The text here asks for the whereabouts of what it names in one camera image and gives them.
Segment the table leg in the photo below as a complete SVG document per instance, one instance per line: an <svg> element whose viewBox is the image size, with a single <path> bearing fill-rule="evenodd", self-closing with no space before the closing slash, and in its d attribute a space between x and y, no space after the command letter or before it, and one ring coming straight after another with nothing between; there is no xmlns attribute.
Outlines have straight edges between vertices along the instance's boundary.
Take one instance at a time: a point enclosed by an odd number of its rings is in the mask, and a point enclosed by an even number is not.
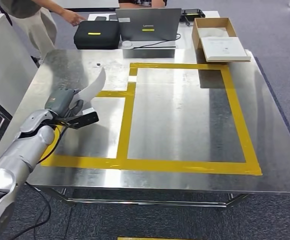
<svg viewBox="0 0 290 240"><path fill-rule="evenodd" d="M81 204L125 204L125 205L156 205L156 206L175 206L175 207L205 207L205 208L232 208L247 198L248 194L239 194L233 196L229 194L227 202L208 202L208 201L155 201L155 200L125 200L125 199L93 199L93 198L72 198L52 188L39 188L46 194L60 200L65 204L73 206L76 203Z"/></svg>

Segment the white cabinet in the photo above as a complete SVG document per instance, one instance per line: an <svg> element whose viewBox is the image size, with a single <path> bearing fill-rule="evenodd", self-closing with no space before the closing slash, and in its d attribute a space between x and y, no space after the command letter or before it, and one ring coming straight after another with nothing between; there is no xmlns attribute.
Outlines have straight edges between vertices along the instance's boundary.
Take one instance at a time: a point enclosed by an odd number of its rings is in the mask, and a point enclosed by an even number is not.
<svg viewBox="0 0 290 240"><path fill-rule="evenodd" d="M13 116L37 69L6 17L0 13L0 105Z"/></svg>

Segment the laptop lid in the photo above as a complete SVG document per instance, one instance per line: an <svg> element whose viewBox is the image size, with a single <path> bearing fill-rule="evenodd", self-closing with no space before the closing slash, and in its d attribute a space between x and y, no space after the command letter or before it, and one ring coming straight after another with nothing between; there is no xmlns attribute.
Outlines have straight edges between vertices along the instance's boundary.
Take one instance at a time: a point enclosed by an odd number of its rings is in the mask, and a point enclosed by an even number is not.
<svg viewBox="0 0 290 240"><path fill-rule="evenodd" d="M180 8L116 9L123 41L174 41Z"/></svg>

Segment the beige pants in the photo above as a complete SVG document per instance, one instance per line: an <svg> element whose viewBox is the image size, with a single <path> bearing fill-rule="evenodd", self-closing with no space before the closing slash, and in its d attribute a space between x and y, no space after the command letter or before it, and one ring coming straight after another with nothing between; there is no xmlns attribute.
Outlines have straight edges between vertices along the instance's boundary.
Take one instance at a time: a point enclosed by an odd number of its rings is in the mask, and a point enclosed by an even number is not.
<svg viewBox="0 0 290 240"><path fill-rule="evenodd" d="M18 26L23 29L32 42L39 50L42 59L48 52L55 49L57 28L50 11L42 7L35 15L27 18L16 18L11 16Z"/></svg>

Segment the person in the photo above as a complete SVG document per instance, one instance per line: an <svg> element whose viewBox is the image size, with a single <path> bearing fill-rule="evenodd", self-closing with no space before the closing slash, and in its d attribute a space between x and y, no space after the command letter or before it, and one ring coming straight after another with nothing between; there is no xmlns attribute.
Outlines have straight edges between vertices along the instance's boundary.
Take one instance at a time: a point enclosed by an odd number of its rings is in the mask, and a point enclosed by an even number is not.
<svg viewBox="0 0 290 240"><path fill-rule="evenodd" d="M119 0L121 9L164 8L168 0Z"/></svg>
<svg viewBox="0 0 290 240"><path fill-rule="evenodd" d="M55 49L57 28L50 11L58 14L73 26L85 20L52 0L0 0L0 5L23 29L39 51L42 60L48 52Z"/></svg>

